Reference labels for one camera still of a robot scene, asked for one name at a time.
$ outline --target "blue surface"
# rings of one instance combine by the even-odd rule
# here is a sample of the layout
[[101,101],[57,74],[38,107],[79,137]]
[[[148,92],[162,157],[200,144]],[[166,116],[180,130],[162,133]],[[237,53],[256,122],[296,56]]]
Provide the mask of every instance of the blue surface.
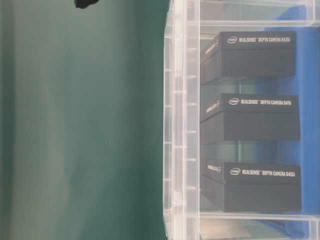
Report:
[[[306,8],[303,5],[292,7],[278,19],[305,20]],[[273,152],[276,153],[277,163],[301,166],[301,214],[317,215],[320,214],[319,29],[316,27],[266,29],[266,31],[270,30],[296,32],[296,75],[278,78],[269,84],[258,84],[257,92],[299,97],[301,139],[278,141],[276,145],[259,143],[257,152],[262,155]],[[309,237],[307,222],[274,221],[272,224],[293,238]]]

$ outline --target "box lid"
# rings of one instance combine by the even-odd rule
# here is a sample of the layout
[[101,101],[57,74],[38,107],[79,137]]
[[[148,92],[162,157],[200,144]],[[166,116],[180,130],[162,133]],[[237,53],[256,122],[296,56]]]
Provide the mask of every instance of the box lid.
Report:
[[222,31],[201,52],[202,64],[219,50],[295,49],[293,31]]
[[222,93],[202,110],[200,122],[220,112],[298,113],[298,97],[292,95]]
[[231,185],[300,185],[297,165],[278,163],[208,162],[202,173],[221,183]]

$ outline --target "green wall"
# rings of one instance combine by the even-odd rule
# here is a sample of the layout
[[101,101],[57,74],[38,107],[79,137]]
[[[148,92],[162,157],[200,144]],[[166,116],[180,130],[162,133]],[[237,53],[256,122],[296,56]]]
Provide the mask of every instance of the green wall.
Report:
[[3,239],[165,239],[167,7],[1,0]]

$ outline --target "intel realsense camera box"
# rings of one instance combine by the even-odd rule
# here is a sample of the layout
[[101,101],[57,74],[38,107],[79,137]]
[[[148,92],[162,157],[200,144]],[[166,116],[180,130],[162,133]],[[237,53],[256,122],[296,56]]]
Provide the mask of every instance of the intel realsense camera box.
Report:
[[299,212],[300,167],[201,161],[201,193],[224,212]]
[[223,31],[200,53],[200,83],[223,77],[285,77],[296,72],[293,31]]
[[299,140],[298,97],[222,93],[200,114],[200,143]]

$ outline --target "dark stain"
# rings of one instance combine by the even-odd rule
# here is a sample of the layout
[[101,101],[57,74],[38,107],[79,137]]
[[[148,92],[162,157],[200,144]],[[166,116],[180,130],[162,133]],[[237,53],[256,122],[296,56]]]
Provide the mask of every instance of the dark stain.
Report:
[[76,8],[85,9],[89,5],[96,4],[99,0],[74,0],[74,4]]

